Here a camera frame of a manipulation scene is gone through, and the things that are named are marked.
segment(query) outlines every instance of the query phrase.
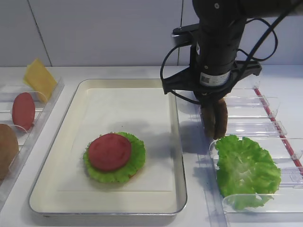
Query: red strip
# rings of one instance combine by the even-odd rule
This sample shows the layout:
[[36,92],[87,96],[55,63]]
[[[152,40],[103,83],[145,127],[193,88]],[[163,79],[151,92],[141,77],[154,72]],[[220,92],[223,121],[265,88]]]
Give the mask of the red strip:
[[[262,94],[258,88],[255,88],[254,90],[255,90],[256,95],[262,96]],[[276,119],[275,119],[275,117],[272,116],[271,111],[270,111],[269,107],[266,105],[266,101],[263,98],[262,98],[262,102],[263,102],[263,106],[264,106],[264,109],[265,109],[268,117],[270,118],[270,120],[272,122],[275,122]],[[276,128],[278,131],[281,131],[281,128],[279,127],[279,125],[277,125]],[[293,156],[295,154],[295,152],[294,152],[292,146],[290,145],[290,143],[288,142],[288,140],[286,140],[286,137],[284,135],[280,135],[280,138],[282,138],[282,142],[283,142],[286,150],[288,151],[289,155]],[[296,167],[299,167],[300,172],[303,175],[303,168],[301,168],[302,167],[301,162],[298,159],[293,159],[293,162],[296,165]]]

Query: brown patty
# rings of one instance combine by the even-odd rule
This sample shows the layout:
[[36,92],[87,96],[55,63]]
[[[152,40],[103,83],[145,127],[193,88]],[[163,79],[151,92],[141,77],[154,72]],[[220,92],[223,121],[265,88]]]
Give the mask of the brown patty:
[[0,180],[9,172],[9,165],[19,152],[15,132],[6,124],[0,124]]
[[226,134],[228,111],[224,99],[214,102],[201,110],[207,137],[217,140]]

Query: white table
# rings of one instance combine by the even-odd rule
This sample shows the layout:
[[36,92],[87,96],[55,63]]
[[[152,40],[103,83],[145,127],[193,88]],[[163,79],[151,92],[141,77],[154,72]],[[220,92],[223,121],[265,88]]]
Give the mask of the white table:
[[[172,75],[184,67],[166,67],[165,75]],[[65,87],[55,105],[48,122],[34,146],[11,194],[0,213],[1,227],[32,226],[84,226],[84,218],[37,218],[27,206],[27,196],[34,177],[45,153],[60,124],[68,103],[77,87],[85,79],[107,78],[158,78],[159,67],[54,67],[50,72],[55,77],[62,77]],[[0,84],[19,83],[25,68],[0,68]],[[276,96],[281,100],[277,120],[282,121],[288,137],[303,137],[303,66],[264,66],[260,91],[263,95]],[[92,218],[89,226],[168,226],[168,227],[208,227],[207,205],[203,190],[206,183],[196,171],[199,167],[197,153],[203,147],[199,139],[201,125],[193,119],[195,105],[178,99],[181,137],[184,149],[184,165],[187,179],[188,202],[186,208],[172,220],[143,219],[132,221],[125,218]],[[302,226],[302,223],[275,223],[274,226]]]

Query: lettuce leaf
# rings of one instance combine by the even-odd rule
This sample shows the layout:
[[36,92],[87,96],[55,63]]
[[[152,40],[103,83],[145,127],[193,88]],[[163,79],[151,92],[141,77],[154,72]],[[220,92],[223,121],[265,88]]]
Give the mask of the lettuce leaf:
[[132,144],[132,153],[127,162],[127,164],[115,171],[112,172],[102,172],[95,167],[93,167],[89,162],[88,149],[89,145],[86,148],[86,151],[83,155],[84,164],[86,166],[87,173],[89,176],[100,182],[100,183],[125,183],[137,173],[139,169],[144,166],[145,163],[145,147],[142,140],[139,140],[137,137],[130,133],[126,132],[117,132],[117,134],[128,138]]
[[[274,194],[281,183],[281,170],[270,153],[246,137],[225,136],[217,141],[217,182],[222,196],[232,194]],[[236,209],[259,207],[270,196],[232,197]]]

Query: tomato slice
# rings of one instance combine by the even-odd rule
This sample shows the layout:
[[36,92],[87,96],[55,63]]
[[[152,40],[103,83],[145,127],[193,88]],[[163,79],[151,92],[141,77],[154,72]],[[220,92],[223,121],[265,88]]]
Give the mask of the tomato slice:
[[35,103],[32,96],[27,93],[19,94],[13,104],[12,119],[15,125],[29,130],[35,119]]
[[95,139],[89,146],[91,165],[101,171],[117,170],[128,162],[132,145],[124,136],[109,133]]

